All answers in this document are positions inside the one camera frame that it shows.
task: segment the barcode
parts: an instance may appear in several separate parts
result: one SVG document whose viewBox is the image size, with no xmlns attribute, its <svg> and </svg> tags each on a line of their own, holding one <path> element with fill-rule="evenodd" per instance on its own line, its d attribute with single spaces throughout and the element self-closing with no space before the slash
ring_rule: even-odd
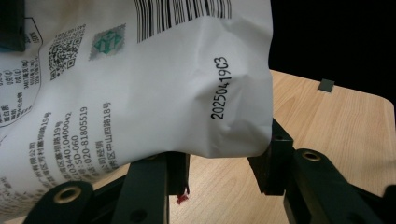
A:
<svg viewBox="0 0 396 224">
<path fill-rule="evenodd" d="M 210 16 L 230 19 L 230 0 L 134 0 L 137 11 L 137 42 L 155 34 L 192 21 Z"/>
</svg>

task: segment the black background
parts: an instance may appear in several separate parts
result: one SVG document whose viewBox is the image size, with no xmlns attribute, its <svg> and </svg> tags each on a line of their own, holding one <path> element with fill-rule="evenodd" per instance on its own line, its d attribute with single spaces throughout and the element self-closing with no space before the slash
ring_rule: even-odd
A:
<svg viewBox="0 0 396 224">
<path fill-rule="evenodd" d="M 272 0 L 271 69 L 369 92 L 396 105 L 396 5 Z"/>
</svg>

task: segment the date code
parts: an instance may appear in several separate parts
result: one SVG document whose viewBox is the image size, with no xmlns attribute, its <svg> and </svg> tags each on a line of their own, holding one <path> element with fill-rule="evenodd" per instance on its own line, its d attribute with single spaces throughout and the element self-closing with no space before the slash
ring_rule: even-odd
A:
<svg viewBox="0 0 396 224">
<path fill-rule="evenodd" d="M 227 102 L 227 92 L 228 87 L 231 83 L 231 72 L 228 69 L 227 59 L 224 57 L 215 58 L 214 63 L 216 65 L 217 74 L 219 76 L 219 85 L 218 89 L 215 92 L 213 97 L 213 107 L 212 114 L 210 118 L 212 119 L 223 119 L 224 118 L 224 108 L 225 103 Z"/>
</svg>

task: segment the printed number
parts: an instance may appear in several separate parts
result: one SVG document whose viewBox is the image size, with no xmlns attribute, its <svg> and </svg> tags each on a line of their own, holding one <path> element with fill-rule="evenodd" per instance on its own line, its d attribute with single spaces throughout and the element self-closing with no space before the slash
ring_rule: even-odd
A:
<svg viewBox="0 0 396 224">
<path fill-rule="evenodd" d="M 223 70 L 223 69 L 219 70 L 219 76 L 221 76 L 221 77 L 224 77 L 225 75 L 230 75 L 230 74 L 231 74 L 231 72 L 229 72 L 227 70 Z"/>
<path fill-rule="evenodd" d="M 215 118 L 223 119 L 223 116 L 224 116 L 224 114 L 220 114 L 220 115 L 218 115 L 218 114 L 212 114 L 212 115 L 210 116 L 210 118 L 212 118 L 212 119 L 215 119 Z"/>
<path fill-rule="evenodd" d="M 216 94 L 218 94 L 218 95 L 224 95 L 226 93 L 227 93 L 226 89 L 219 89 L 218 91 L 216 91 Z"/>
<path fill-rule="evenodd" d="M 220 82 L 222 82 L 223 80 L 227 80 L 227 79 L 231 79 L 231 78 L 230 77 L 221 77 L 221 78 L 219 78 Z"/>
<path fill-rule="evenodd" d="M 220 88 L 227 88 L 228 85 L 230 85 L 230 83 L 227 82 L 227 83 L 224 84 L 224 85 L 221 85 L 221 86 L 219 85 L 219 87 L 220 87 Z"/>
<path fill-rule="evenodd" d="M 220 102 L 213 102 L 213 104 L 212 104 L 214 107 L 216 107 L 216 106 L 225 106 L 225 102 L 223 102 L 223 104 L 221 104 Z"/>
<path fill-rule="evenodd" d="M 215 107 L 212 109 L 212 111 L 219 114 L 219 113 L 224 112 L 224 108 L 223 107 Z"/>
<path fill-rule="evenodd" d="M 215 64 L 217 68 L 228 68 L 228 64 L 227 64 L 227 59 L 220 57 L 220 58 L 215 58 Z"/>
<path fill-rule="evenodd" d="M 226 101 L 225 96 L 223 96 L 223 95 L 215 95 L 215 96 L 213 97 L 213 100 L 214 100 L 214 101 L 219 101 L 219 100 L 220 100 L 220 97 L 223 98 L 223 101 Z"/>
</svg>

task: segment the small black object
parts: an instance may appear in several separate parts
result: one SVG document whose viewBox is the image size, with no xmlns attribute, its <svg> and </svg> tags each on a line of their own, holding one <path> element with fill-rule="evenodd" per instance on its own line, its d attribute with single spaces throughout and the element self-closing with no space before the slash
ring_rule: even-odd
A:
<svg viewBox="0 0 396 224">
<path fill-rule="evenodd" d="M 334 86 L 334 81 L 323 78 L 319 84 L 318 90 L 332 92 L 333 86 Z"/>
<path fill-rule="evenodd" d="M 24 0 L 0 0 L 0 48 L 25 51 Z"/>
</svg>

